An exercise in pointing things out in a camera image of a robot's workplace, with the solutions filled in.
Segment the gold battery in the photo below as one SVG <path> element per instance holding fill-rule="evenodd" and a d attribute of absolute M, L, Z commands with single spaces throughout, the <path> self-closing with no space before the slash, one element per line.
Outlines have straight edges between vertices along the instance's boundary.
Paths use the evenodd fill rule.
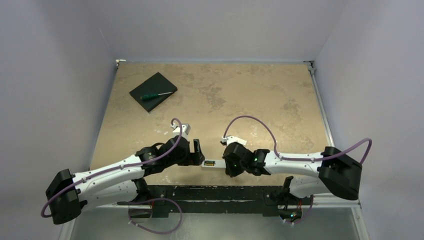
<path fill-rule="evenodd" d="M 205 161 L 204 163 L 206 166 L 214 166 L 215 163 L 213 161 Z"/>

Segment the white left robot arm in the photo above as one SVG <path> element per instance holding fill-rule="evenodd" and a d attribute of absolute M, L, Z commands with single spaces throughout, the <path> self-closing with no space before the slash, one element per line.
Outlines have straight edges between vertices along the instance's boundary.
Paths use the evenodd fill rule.
<path fill-rule="evenodd" d="M 83 211 L 113 202 L 146 203 L 149 191 L 143 186 L 144 177 L 161 173 L 173 166 L 199 166 L 205 160 L 200 141 L 190 142 L 177 136 L 166 143 L 157 142 L 143 147 L 135 154 L 95 170 L 71 173 L 59 171 L 45 191 L 47 204 L 42 217 L 51 218 L 55 225 L 67 223 Z"/>

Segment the white remote control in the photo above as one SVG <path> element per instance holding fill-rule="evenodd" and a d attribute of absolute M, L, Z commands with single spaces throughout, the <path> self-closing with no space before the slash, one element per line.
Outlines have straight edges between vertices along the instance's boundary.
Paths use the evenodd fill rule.
<path fill-rule="evenodd" d="M 225 169 L 226 168 L 226 162 L 224 160 L 212 160 L 212 159 L 206 159 L 201 164 L 204 168 L 219 168 L 219 169 Z"/>

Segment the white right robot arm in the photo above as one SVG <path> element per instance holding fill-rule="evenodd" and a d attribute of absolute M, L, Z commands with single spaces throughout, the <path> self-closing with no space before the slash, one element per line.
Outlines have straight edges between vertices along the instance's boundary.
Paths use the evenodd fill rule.
<path fill-rule="evenodd" d="M 351 201 L 359 198 L 362 164 L 332 146 L 309 154 L 275 154 L 268 149 L 250 151 L 233 142 L 227 145 L 222 158 L 225 173 L 231 178 L 243 172 L 254 176 L 288 174 L 289 184 L 280 191 L 288 204 L 323 193 Z"/>

